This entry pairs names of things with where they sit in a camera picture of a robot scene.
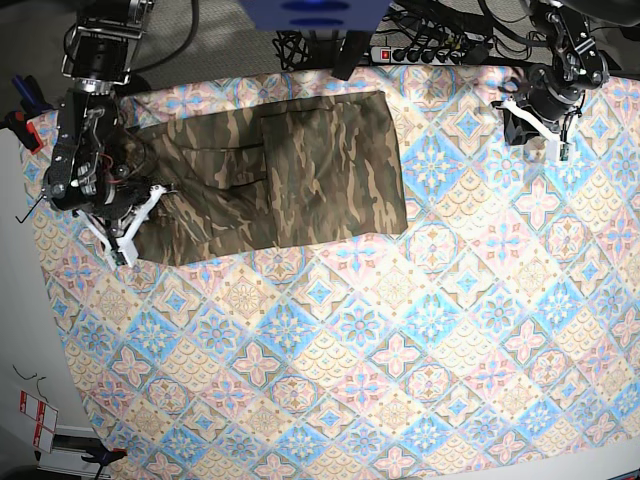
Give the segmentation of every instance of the power strip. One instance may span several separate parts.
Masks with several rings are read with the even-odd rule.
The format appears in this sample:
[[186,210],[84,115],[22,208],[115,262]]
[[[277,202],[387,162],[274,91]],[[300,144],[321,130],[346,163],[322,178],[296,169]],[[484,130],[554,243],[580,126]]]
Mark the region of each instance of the power strip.
[[374,64],[387,65],[455,65],[449,59],[444,61],[433,57],[433,51],[425,50],[420,52],[418,49],[412,49],[405,53],[405,49],[401,47],[371,47],[371,62]]

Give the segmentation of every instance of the pink flower motif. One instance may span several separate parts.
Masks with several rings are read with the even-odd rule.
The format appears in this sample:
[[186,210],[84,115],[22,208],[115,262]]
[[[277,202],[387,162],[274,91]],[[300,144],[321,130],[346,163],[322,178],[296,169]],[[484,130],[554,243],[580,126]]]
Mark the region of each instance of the pink flower motif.
[[522,440],[518,440],[514,432],[508,432],[502,442],[496,443],[489,449],[489,453],[496,455],[500,463],[506,465],[511,457],[525,447]]
[[306,378],[288,375],[278,380],[272,388],[273,400],[292,413],[308,410],[315,401],[313,384]]
[[246,352],[244,357],[238,357],[233,362],[233,368],[240,373],[248,374],[251,383],[262,387],[267,383],[267,374],[278,370],[280,362],[273,357],[263,356],[262,349],[255,342],[247,345]]
[[518,352],[517,360],[524,365],[531,357],[531,352],[545,344],[544,335],[535,332],[536,324],[527,320],[520,327],[520,335],[511,337],[505,343],[505,347],[512,352]]
[[635,308],[631,307],[624,316],[624,320],[613,327],[613,335],[618,339],[621,347],[631,343],[632,337],[640,332],[640,316]]
[[243,78],[236,90],[238,106],[252,107],[261,103],[279,102],[292,98],[289,75],[257,75]]
[[420,352],[415,347],[405,347],[404,337],[399,333],[394,333],[389,339],[389,347],[378,351],[373,360],[381,365],[386,365],[389,375],[398,378],[404,373],[407,363],[413,362],[420,356]]
[[389,389],[389,382],[366,363],[355,366],[331,392],[353,408],[364,414],[376,400],[380,400]]
[[465,377],[465,381],[489,400],[509,383],[515,373],[513,361],[505,357],[500,350],[494,350],[479,361],[478,367]]
[[262,478],[268,478],[269,480],[283,480],[286,477],[293,476],[296,469],[289,464],[282,464],[280,462],[280,457],[275,453],[271,453],[267,457],[267,463],[257,467],[255,472]]
[[415,460],[411,457],[405,457],[400,447],[392,447],[389,449],[386,458],[381,458],[374,466],[378,470],[386,470],[389,478],[401,478],[402,471],[411,467]]
[[133,350],[129,347],[122,347],[120,351],[122,360],[114,362],[111,369],[127,378],[134,387],[139,387],[142,383],[140,375],[145,375],[151,371],[151,366],[136,359]]
[[615,427],[616,424],[609,419],[609,414],[603,413],[596,423],[587,428],[585,433],[588,437],[591,437],[593,443],[598,444]]
[[147,470],[159,475],[162,480],[174,480],[182,473],[182,467],[169,461],[162,453],[156,453],[155,462],[147,465]]
[[244,380],[227,370],[213,377],[211,385],[201,395],[205,402],[232,419],[237,418],[256,396]]
[[529,217],[531,226],[536,230],[546,224],[547,215],[559,206],[558,195],[547,192],[547,182],[539,176],[531,182],[531,192],[523,193],[515,202],[515,207]]
[[620,208],[596,236],[598,244],[616,266],[627,256],[637,238],[638,227],[634,215],[626,207]]
[[565,356],[557,350],[550,350],[536,358],[529,371],[529,378],[538,385],[549,385],[560,378],[566,369]]

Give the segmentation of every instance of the table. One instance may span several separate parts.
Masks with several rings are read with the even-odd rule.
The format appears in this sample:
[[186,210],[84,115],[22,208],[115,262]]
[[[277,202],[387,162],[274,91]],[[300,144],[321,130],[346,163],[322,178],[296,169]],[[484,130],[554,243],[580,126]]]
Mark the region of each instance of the table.
[[[374,479],[493,468],[640,434],[640,84],[587,95],[565,163],[507,148],[507,68],[259,75],[125,99],[129,125],[383,90],[410,227],[108,271],[46,205],[36,245],[117,478]],[[46,147],[22,153],[39,194]]]

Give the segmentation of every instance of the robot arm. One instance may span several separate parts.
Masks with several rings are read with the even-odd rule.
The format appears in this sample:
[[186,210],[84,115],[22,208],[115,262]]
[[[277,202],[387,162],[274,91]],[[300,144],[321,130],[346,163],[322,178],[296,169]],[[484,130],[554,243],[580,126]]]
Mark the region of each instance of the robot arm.
[[532,2],[530,14],[533,26],[547,39],[552,65],[530,67],[524,88],[494,106],[503,110],[507,144],[523,145],[542,135],[549,142],[547,159],[566,160],[568,130],[573,116],[580,113],[575,105],[585,90],[607,82],[607,62],[582,14],[556,2],[538,1]]
[[130,80],[152,7],[150,0],[98,0],[78,13],[63,60],[63,74],[75,84],[58,112],[58,140],[43,180],[43,198],[79,215],[104,243],[113,268],[133,265],[135,232],[171,190],[140,174],[153,160],[146,145],[133,139],[137,163],[131,165],[113,138],[126,135],[114,86]]

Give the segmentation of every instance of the gray floor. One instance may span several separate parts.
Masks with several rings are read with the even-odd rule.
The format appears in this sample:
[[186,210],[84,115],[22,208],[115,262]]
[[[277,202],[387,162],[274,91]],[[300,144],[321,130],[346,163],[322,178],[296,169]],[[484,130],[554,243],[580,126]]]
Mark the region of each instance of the gray floor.
[[[476,0],[444,0],[458,10],[480,13]],[[517,0],[490,0],[489,6],[504,20],[522,17]],[[280,71],[280,63],[271,45],[273,34],[256,31],[235,0],[203,0],[200,30],[191,47],[171,63],[145,74],[154,88],[203,80],[239,77]],[[139,63],[147,64],[174,50],[189,30],[188,0],[158,0],[149,25]],[[73,23],[73,15],[35,19],[1,25],[0,47],[0,113],[19,107],[19,97],[10,80],[16,75],[34,75],[47,99],[56,104],[64,95],[69,81],[60,73],[62,36]],[[510,25],[524,35],[531,30],[528,19]],[[625,68],[640,70],[640,44],[626,42],[618,31],[600,30],[603,48]],[[377,37],[376,43],[402,45],[403,39]],[[544,49],[536,49],[532,61],[549,62]]]

